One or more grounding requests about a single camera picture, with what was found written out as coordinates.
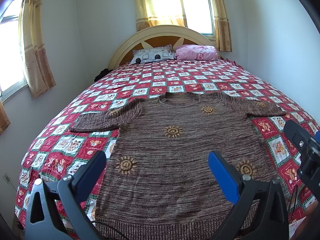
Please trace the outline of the headboard wall window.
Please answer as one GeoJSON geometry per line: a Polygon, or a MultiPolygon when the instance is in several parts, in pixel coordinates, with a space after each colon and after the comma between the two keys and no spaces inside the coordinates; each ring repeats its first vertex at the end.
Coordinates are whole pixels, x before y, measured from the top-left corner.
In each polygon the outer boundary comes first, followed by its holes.
{"type": "Polygon", "coordinates": [[[211,0],[183,0],[187,27],[205,36],[214,36],[211,0]]]}

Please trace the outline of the black object beside bed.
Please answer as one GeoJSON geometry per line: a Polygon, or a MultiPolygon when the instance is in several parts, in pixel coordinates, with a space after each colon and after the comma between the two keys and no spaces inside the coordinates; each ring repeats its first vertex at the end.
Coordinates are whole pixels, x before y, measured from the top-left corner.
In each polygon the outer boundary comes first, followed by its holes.
{"type": "Polygon", "coordinates": [[[110,72],[112,72],[111,69],[103,69],[95,78],[94,78],[94,82],[99,81],[100,79],[102,79],[103,77],[105,77],[107,74],[109,74],[110,72]]]}

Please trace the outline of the yellow curtain of headboard window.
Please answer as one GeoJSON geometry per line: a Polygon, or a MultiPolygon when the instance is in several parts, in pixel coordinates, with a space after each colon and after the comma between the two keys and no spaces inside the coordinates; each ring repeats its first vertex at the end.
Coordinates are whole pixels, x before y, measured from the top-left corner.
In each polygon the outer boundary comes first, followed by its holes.
{"type": "Polygon", "coordinates": [[[187,26],[183,0],[135,0],[136,30],[158,25],[187,26]]]}
{"type": "Polygon", "coordinates": [[[232,52],[232,39],[224,0],[212,0],[215,43],[219,51],[232,52]]]}

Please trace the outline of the side wall window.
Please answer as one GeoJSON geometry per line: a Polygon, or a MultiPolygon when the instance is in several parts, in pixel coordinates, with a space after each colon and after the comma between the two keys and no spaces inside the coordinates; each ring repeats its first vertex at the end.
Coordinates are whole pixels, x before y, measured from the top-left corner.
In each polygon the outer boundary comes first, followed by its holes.
{"type": "Polygon", "coordinates": [[[1,101],[27,84],[18,26],[21,3],[22,0],[14,0],[1,19],[1,101]]]}

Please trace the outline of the yellow curtain right of headboard window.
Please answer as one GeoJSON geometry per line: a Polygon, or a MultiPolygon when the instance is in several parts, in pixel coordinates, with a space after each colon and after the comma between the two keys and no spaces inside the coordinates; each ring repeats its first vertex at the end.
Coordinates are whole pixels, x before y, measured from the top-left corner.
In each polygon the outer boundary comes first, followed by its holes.
{"type": "Polygon", "coordinates": [[[212,0],[215,43],[219,51],[232,52],[232,39],[224,0],[212,0]]]}

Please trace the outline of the pink pillow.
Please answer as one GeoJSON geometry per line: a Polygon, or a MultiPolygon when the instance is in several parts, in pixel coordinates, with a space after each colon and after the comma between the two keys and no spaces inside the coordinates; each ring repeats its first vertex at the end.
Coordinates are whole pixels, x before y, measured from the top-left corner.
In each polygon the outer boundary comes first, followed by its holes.
{"type": "Polygon", "coordinates": [[[214,46],[185,44],[176,49],[175,57],[178,60],[214,61],[219,54],[214,46]]]}

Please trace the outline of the red white checkered quilt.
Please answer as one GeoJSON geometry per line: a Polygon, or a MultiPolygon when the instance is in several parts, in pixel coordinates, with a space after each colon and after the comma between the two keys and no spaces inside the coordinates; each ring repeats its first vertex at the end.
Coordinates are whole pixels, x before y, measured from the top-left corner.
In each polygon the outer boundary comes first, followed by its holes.
{"type": "Polygon", "coordinates": [[[293,167],[300,162],[297,150],[283,136],[286,120],[299,122],[315,134],[319,126],[313,118],[270,84],[244,70],[235,62],[177,61],[147,63],[142,66],[123,64],[77,96],[37,136],[21,165],[15,215],[25,227],[26,239],[53,239],[41,226],[34,231],[27,222],[27,206],[31,188],[37,178],[56,181],[87,163],[91,155],[102,150],[111,155],[117,132],[71,133],[74,120],[89,112],[114,109],[134,98],[155,98],[164,92],[206,93],[222,91],[230,96],[277,103],[287,114],[284,117],[260,118],[253,121],[257,133],[268,146],[272,163],[279,172],[284,192],[291,201],[291,231],[303,219],[305,209],[315,201],[300,180],[290,180],[293,167]]]}

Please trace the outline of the yellow curtain left of headboard window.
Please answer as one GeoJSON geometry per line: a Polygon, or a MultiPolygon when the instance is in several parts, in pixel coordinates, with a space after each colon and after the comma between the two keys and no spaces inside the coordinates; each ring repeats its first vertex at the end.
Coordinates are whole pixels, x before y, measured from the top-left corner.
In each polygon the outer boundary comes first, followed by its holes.
{"type": "Polygon", "coordinates": [[[135,0],[136,30],[158,25],[187,26],[183,0],[135,0]]]}

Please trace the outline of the brown knit sun-pattern sweater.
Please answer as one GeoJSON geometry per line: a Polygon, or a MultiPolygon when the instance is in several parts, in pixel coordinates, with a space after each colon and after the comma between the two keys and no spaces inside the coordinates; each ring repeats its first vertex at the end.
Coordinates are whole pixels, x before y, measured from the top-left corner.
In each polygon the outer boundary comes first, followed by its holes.
{"type": "Polygon", "coordinates": [[[232,207],[209,153],[271,180],[275,172],[251,117],[283,114],[273,103],[213,92],[137,98],[79,116],[72,132],[118,130],[96,203],[98,231],[118,239],[208,239],[232,207]]]}

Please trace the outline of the white wall socket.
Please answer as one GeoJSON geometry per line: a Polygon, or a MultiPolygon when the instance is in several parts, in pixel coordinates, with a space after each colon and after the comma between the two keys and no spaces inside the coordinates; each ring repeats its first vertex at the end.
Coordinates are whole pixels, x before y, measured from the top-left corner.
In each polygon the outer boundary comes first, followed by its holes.
{"type": "Polygon", "coordinates": [[[4,174],[3,174],[3,179],[4,179],[7,183],[10,183],[11,177],[7,174],[7,172],[4,172],[4,174]]]}

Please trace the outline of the cream arched wooden headboard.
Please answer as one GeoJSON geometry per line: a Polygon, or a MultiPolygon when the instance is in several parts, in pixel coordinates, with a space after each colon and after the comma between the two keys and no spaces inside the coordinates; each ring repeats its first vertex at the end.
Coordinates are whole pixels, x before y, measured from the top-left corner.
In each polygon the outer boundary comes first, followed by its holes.
{"type": "Polygon", "coordinates": [[[132,60],[133,50],[151,49],[172,45],[172,49],[184,44],[215,46],[215,40],[186,27],[177,25],[158,25],[138,31],[126,39],[116,50],[108,65],[108,69],[116,69],[132,60]]]}

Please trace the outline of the white grey patterned pillow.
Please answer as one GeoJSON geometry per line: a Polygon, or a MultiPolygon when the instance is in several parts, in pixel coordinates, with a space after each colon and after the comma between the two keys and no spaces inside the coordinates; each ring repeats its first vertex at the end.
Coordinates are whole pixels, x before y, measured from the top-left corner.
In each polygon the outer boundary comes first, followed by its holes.
{"type": "Polygon", "coordinates": [[[133,58],[129,65],[158,62],[164,60],[174,60],[175,53],[172,51],[172,45],[155,47],[149,49],[140,49],[133,51],[133,58]]]}

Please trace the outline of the yellow side window curtain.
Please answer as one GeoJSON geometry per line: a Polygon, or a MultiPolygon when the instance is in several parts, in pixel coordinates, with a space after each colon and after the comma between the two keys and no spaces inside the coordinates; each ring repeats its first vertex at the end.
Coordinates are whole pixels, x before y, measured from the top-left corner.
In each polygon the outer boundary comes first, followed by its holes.
{"type": "Polygon", "coordinates": [[[23,74],[33,98],[56,86],[42,35],[42,0],[22,0],[18,17],[23,74]]]}

